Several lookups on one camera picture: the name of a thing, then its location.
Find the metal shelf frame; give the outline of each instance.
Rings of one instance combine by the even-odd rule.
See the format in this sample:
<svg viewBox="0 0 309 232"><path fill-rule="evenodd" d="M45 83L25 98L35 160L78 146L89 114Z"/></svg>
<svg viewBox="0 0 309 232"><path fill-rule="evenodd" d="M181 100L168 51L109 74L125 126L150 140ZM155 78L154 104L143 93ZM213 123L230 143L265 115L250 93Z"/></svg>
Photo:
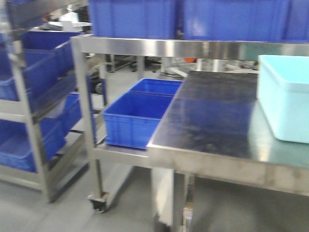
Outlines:
<svg viewBox="0 0 309 232"><path fill-rule="evenodd" d="M72 38L74 62L78 88L81 94L81 106L85 123L86 149L89 158L90 172L93 179L93 191L90 197L95 209L103 212L109 198L103 191L103 180L99 161L117 162L152 169L152 186L154 196L154 231L190 231L193 215L194 177L209 177L206 174L190 172L188 169L174 169L173 164L166 163L163 156L158 154L169 152L175 157L177 150L164 151L165 148L152 148L140 151L129 148L108 146L97 142L97 132L93 130L91 100L87 89L85 56L87 53L132 55L138 57L139 78L143 78L143 56L152 57L194 57L230 60L258 60L258 55L290 55L309 56L309 44L263 43L263 42L219 42L219 41L181 41L181 40L153 40L153 39L119 39L81 35ZM184 174L183 181L174 178L175 173ZM155 198L158 192L166 189L165 199ZM160 209L166 209L167 216L162 218Z"/></svg>
<svg viewBox="0 0 309 232"><path fill-rule="evenodd" d="M21 32L22 22L42 16L45 13L66 7L77 0L34 0L18 6L12 6L6 0L0 1L0 32L4 36L5 47L11 61L12 73L18 93L19 101L0 100L0 119L22 122L26 124L28 138L32 148L37 172L31 173L0 165L0 180L19 184L42 191L48 202L53 202L69 186L76 177L87 168L87 162L79 163L70 173L69 166L75 161L84 147L83 131L78 131L78 137L66 149L65 154L57 156L56 160L48 162L43 145L42 132L39 121L65 99L75 89L76 80L73 76L63 78L51 90L37 100L36 110L30 105L23 69L26 66L22 52Z"/></svg>

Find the blue plastic crate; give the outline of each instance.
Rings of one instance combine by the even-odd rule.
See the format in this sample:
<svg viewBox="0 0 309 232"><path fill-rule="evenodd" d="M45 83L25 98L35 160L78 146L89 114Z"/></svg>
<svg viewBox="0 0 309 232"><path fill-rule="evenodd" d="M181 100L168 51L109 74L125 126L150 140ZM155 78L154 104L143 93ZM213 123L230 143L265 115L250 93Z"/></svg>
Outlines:
<svg viewBox="0 0 309 232"><path fill-rule="evenodd" d="M11 2L13 6L17 6L17 5L25 4L33 0L6 0L6 1Z"/></svg>
<svg viewBox="0 0 309 232"><path fill-rule="evenodd" d="M174 39L176 0L90 0L95 36Z"/></svg>
<svg viewBox="0 0 309 232"><path fill-rule="evenodd" d="M70 38L83 32L28 31L21 35L23 48L38 51L51 51L57 57L60 75L74 67Z"/></svg>
<svg viewBox="0 0 309 232"><path fill-rule="evenodd" d="M309 57L260 56L258 99L277 139L309 143Z"/></svg>
<svg viewBox="0 0 309 232"><path fill-rule="evenodd" d="M137 82L132 88L130 88L129 91L136 93L150 93L174 96L181 84L182 81L144 78Z"/></svg>
<svg viewBox="0 0 309 232"><path fill-rule="evenodd" d="M184 37L278 42L288 7L288 0L184 0Z"/></svg>
<svg viewBox="0 0 309 232"><path fill-rule="evenodd" d="M286 32L286 42L301 43L309 41L309 1L291 0Z"/></svg>
<svg viewBox="0 0 309 232"><path fill-rule="evenodd" d="M26 51L28 67L25 69L25 82L29 98L38 98L56 84L59 69L56 57L49 52ZM19 97L12 76L6 50L0 49L0 99L18 101Z"/></svg>
<svg viewBox="0 0 309 232"><path fill-rule="evenodd" d="M62 123L63 132L67 135L74 125L82 118L79 94L70 94L65 102L63 113L57 117Z"/></svg>
<svg viewBox="0 0 309 232"><path fill-rule="evenodd" d="M40 125L47 160L50 160L66 141L60 122L44 119ZM25 124L0 120L0 164L36 171Z"/></svg>
<svg viewBox="0 0 309 232"><path fill-rule="evenodd" d="M126 93L103 113L109 145L146 149L172 97Z"/></svg>

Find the stainless steel table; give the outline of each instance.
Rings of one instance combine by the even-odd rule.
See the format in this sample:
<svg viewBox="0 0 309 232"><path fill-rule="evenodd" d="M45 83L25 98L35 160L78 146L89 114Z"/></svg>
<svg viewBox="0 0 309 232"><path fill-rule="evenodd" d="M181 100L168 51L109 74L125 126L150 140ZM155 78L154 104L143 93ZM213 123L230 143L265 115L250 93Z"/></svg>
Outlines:
<svg viewBox="0 0 309 232"><path fill-rule="evenodd" d="M186 174L189 185L184 231L193 215L194 176L309 193L309 145L273 137L256 99L256 82L256 74L213 72L192 72L185 79L148 144L150 164L157 167L153 186L158 224L177 231L181 223L172 184L175 172Z"/></svg>

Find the caster wheel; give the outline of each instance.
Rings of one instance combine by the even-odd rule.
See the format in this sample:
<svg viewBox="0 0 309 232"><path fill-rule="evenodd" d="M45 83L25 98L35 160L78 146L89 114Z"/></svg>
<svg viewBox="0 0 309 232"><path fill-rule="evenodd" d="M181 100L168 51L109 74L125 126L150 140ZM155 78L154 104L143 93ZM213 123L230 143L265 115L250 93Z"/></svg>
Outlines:
<svg viewBox="0 0 309 232"><path fill-rule="evenodd" d="M96 92L97 94L102 95L102 93L103 93L102 83L97 83L97 84L96 84L96 86L95 86L95 92Z"/></svg>
<svg viewBox="0 0 309 232"><path fill-rule="evenodd" d="M91 203L92 203L92 207L93 209L100 213L100 214L103 214L106 212L107 210L107 207L106 207L106 202L98 202L98 201L94 201L94 200L90 200Z"/></svg>

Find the metal shelf rack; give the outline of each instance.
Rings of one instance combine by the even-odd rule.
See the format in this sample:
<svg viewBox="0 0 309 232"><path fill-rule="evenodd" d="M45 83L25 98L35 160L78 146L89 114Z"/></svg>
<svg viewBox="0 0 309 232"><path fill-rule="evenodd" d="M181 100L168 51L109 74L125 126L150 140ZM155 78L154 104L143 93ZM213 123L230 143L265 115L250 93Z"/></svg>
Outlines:
<svg viewBox="0 0 309 232"><path fill-rule="evenodd" d="M42 133L39 126L40 120L74 91L76 80L72 75L64 77L36 101L36 109L34 111L28 100L22 72L26 62L22 52L22 43L19 38L19 33L22 31L19 25L75 2L79 1L33 0L22 5L12 6L11 3L5 0L0 1L0 32L4 36L4 42L9 59L11 60L12 73L20 100L16 102L0 100L0 119L26 124L37 167L37 172L31 173L0 165L0 180L41 190L49 202L53 202L72 183L75 177L78 177L87 168L87 162L85 161L72 168L70 172L68 169L69 166L73 167L72 164L84 146L83 131L78 131L77 139L66 149L65 154L53 160L53 162L48 162L46 160Z"/></svg>
<svg viewBox="0 0 309 232"><path fill-rule="evenodd" d="M193 215L192 209L192 192L194 186L194 176L201 176L206 178L220 179L224 181L242 183L245 185L258 186L261 188L275 189L278 191L287 191L297 194L305 194L305 191L300 192L297 187L308 186L308 167L295 167L293 164L277 164L275 162L266 161L264 163L257 163L253 159L233 159L229 156L216 156L214 154L196 152L193 150L180 150L177 148L170 148L152 144L150 142L150 149L148 151L135 150L130 148L120 148L108 146L104 140L97 139L97 132L94 131L93 117L91 114L91 104L89 93L87 89L86 69L85 69L85 55L86 53L95 54L115 54L115 55L133 55L139 58L139 78L143 77L143 56L152 57L194 57L194 58L211 58L211 59L230 59L230 60L257 60L258 55L290 55L290 56L309 56L309 44L290 44L290 43L263 43L263 42L218 42L218 41L181 41L181 40L153 40L153 39L119 39L119 38L104 38L95 37L92 35L77 36L72 39L74 62L76 68L76 77L79 91L81 94L81 105L85 123L85 139L86 149L89 157L90 172L94 183L94 188L90 200L93 203L94 209L104 212L106 207L109 207L107 201L111 201L108 193L103 191L102 178L99 161L103 162L117 162L122 164L129 164L134 166L146 167L152 169L152 185L155 209L164 208L162 204L167 204L167 217L160 218L160 213L156 212L154 216L155 231L189 231L191 219ZM203 169L203 161L209 164L218 165L222 173L215 173ZM240 166L248 165L249 173L252 173L258 168L269 170L274 167L279 170L279 173L286 172L285 167L295 170L306 178L296 178L297 175L292 172L287 178L294 176L295 185L290 188L282 186L270 185L269 182L264 182L264 179L259 178L250 181L243 181L244 176L239 172ZM231 166L232 177L224 176L225 166ZM179 206L183 211L183 215L178 215L176 212L175 199L176 194L180 192L174 191L177 183L174 181L174 173L184 174L184 181L181 183L184 191L182 194L182 201ZM165 193L160 196L165 196L166 199L156 199L155 196L159 192L160 187L165 188Z"/></svg>

